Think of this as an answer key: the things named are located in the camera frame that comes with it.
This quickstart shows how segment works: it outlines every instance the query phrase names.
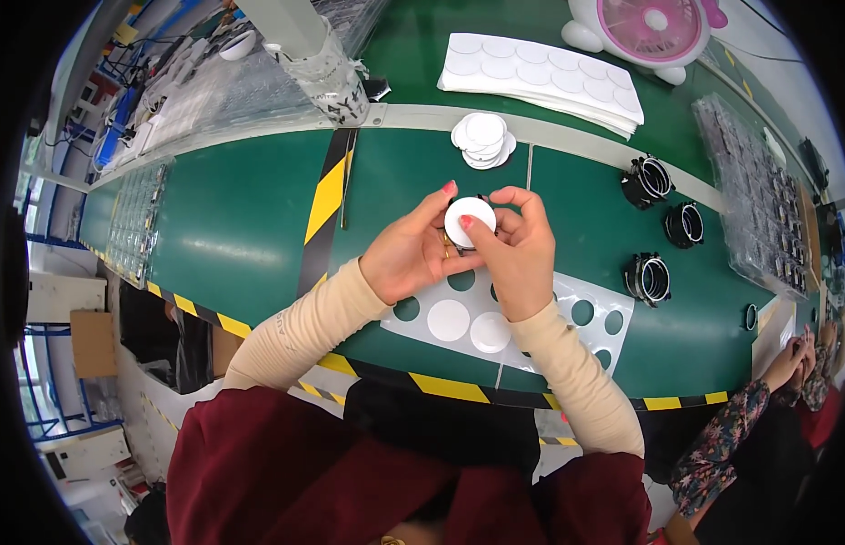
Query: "green table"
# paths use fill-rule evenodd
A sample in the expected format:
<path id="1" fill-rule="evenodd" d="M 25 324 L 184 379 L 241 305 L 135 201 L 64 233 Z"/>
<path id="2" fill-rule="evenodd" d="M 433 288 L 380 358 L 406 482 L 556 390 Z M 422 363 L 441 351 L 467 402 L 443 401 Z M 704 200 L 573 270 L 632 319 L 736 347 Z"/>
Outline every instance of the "green table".
<path id="1" fill-rule="evenodd" d="M 364 59 L 373 74 L 388 77 L 390 103 L 493 110 L 624 142 L 567 114 L 515 99 L 444 93 L 435 87 L 450 32 L 562 45 L 559 29 L 569 18 L 567 6 L 558 0 L 515 5 L 469 0 L 459 6 L 395 0 L 384 11 Z M 749 123 L 761 123 L 726 84 L 696 64 L 687 67 L 685 84 L 670 87 L 631 64 L 597 56 L 633 72 L 646 122 L 629 145 L 701 180 L 712 183 L 713 176 L 690 110 L 694 100 L 719 93 Z M 150 259 L 150 279 L 160 294 L 217 323 L 225 324 L 229 317 L 237 320 L 230 324 L 241 329 L 289 305 L 296 298 L 308 216 L 332 135 L 276 134 L 177 156 L 156 224 L 159 242 Z M 447 180 L 456 179 L 463 195 L 507 184 L 522 186 L 526 180 L 526 144 L 518 145 L 503 168 L 480 172 L 464 164 L 443 132 L 363 129 L 354 158 L 348 230 L 334 231 L 328 256 L 332 274 L 360 255 L 386 224 Z M 701 207 L 707 242 L 678 250 L 662 233 L 665 207 L 646 212 L 631 207 L 618 178 L 615 168 L 535 148 L 532 189 L 547 205 L 558 242 L 559 272 L 623 292 L 620 271 L 635 252 L 659 251 L 672 271 L 672 300 L 657 310 L 635 306 L 614 379 L 630 398 L 703 396 L 739 387 L 749 378 L 755 338 L 741 328 L 744 308 L 751 302 L 761 308 L 772 294 L 729 269 L 714 211 Z M 587 188 L 582 201 L 577 197 L 580 184 Z M 111 186 L 90 193 L 83 217 L 81 239 L 96 251 L 106 217 L 109 223 Z M 672 195 L 670 202 L 680 200 L 680 195 Z M 377 323 L 336 351 L 355 362 L 357 370 L 395 383 L 410 385 L 408 373 L 418 373 L 480 385 L 490 399 L 498 376 L 498 366 L 491 362 L 397 336 Z M 502 371 L 499 386 L 507 403 L 512 398 L 505 392 L 547 391 L 542 377 L 509 367 Z"/>

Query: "woman's right hand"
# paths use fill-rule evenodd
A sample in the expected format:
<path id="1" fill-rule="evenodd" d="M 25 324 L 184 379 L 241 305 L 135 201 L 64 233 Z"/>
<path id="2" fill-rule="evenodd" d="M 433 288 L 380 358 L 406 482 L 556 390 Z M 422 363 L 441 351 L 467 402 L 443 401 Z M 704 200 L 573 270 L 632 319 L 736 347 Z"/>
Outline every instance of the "woman's right hand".
<path id="1" fill-rule="evenodd" d="M 498 303 L 510 322 L 522 322 L 552 301 L 552 267 L 556 240 L 552 236 L 544 202 L 537 193 L 514 186 L 493 191 L 498 236 L 478 218 L 463 215 L 459 222 L 492 274 Z"/>
<path id="2" fill-rule="evenodd" d="M 809 333 L 807 338 L 792 337 L 786 343 L 783 351 L 777 354 L 774 361 L 770 362 L 770 366 L 762 375 L 762 380 L 766 382 L 771 393 L 789 382 L 789 379 L 795 374 L 795 370 L 802 365 L 801 360 L 807 357 L 808 353 L 813 354 L 813 342 L 812 333 Z"/>

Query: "floral sleeve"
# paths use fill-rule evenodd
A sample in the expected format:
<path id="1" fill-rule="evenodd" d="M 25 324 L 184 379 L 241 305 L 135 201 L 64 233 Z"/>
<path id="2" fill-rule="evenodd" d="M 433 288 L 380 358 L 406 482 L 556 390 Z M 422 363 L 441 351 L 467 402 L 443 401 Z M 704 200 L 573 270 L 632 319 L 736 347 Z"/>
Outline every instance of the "floral sleeve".
<path id="1" fill-rule="evenodd" d="M 685 518 L 712 501 L 734 481 L 731 456 L 765 411 L 770 389 L 764 380 L 750 382 L 720 409 L 671 474 L 674 502 Z"/>
<path id="2" fill-rule="evenodd" d="M 833 351 L 829 350 L 827 346 L 818 345 L 816 347 L 816 366 L 813 367 L 813 371 L 810 372 L 810 376 L 805 381 L 804 388 L 801 389 L 801 397 L 804 398 L 811 411 L 815 412 L 821 409 L 825 397 L 828 395 L 832 355 Z"/>

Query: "white fan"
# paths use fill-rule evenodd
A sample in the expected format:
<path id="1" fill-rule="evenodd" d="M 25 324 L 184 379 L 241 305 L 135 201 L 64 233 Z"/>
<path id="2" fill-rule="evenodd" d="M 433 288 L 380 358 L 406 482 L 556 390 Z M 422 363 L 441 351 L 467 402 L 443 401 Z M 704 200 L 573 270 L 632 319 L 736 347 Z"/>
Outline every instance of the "white fan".
<path id="1" fill-rule="evenodd" d="M 716 0 L 568 0 L 573 21 L 562 39 L 582 50 L 608 53 L 652 68 L 670 84 L 701 54 L 728 17 Z"/>

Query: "cardboard box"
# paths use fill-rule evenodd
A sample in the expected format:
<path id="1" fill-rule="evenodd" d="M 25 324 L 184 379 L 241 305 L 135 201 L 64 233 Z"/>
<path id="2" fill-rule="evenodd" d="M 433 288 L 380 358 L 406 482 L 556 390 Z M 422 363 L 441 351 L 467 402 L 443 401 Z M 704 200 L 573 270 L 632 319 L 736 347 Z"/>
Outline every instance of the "cardboard box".
<path id="1" fill-rule="evenodd" d="M 115 377 L 114 320 L 109 312 L 71 311 L 71 352 L 78 378 Z"/>
<path id="2" fill-rule="evenodd" d="M 213 326 L 212 344 L 213 344 L 213 377 L 224 377 L 226 370 L 229 369 L 229 363 L 232 361 L 238 347 L 243 343 L 243 339 L 227 332 L 223 328 Z"/>

